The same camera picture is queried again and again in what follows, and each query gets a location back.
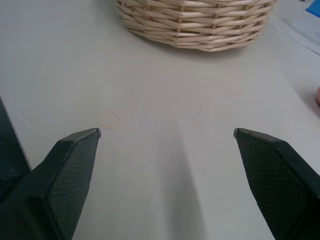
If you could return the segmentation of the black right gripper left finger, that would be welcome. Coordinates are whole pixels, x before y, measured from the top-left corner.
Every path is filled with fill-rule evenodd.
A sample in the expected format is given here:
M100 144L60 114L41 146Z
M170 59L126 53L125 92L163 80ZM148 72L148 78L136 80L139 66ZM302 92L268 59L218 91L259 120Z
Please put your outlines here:
M99 128L60 139L0 204L2 240L71 240L90 189Z

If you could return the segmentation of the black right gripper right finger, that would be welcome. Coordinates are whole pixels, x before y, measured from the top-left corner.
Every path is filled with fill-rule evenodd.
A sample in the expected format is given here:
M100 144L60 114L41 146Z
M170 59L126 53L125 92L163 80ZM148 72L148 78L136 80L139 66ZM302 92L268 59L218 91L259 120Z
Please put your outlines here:
M252 195L276 240L320 238L320 176L284 140L236 128Z

